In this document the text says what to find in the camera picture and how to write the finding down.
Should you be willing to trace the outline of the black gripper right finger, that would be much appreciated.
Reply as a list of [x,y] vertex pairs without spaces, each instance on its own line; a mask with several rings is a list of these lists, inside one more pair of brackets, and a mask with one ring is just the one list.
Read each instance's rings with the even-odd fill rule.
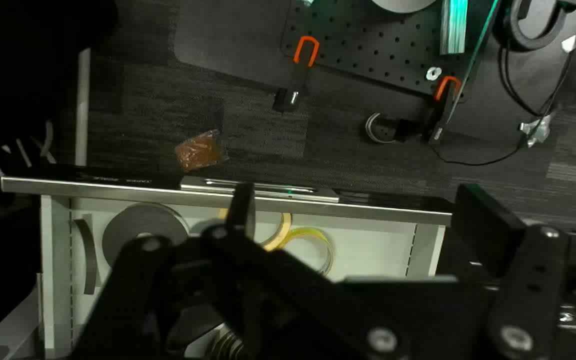
[[478,184],[461,184],[452,232],[495,282],[483,337],[501,360],[576,360],[576,333],[560,326],[569,236],[527,227]]

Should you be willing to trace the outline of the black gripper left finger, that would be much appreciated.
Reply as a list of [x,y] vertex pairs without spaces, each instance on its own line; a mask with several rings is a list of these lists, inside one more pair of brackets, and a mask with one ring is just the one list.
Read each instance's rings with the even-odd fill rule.
[[342,350],[335,286],[286,252],[243,236],[161,236],[123,246],[80,335],[74,360],[178,360],[182,315],[203,306],[248,360],[330,360]]

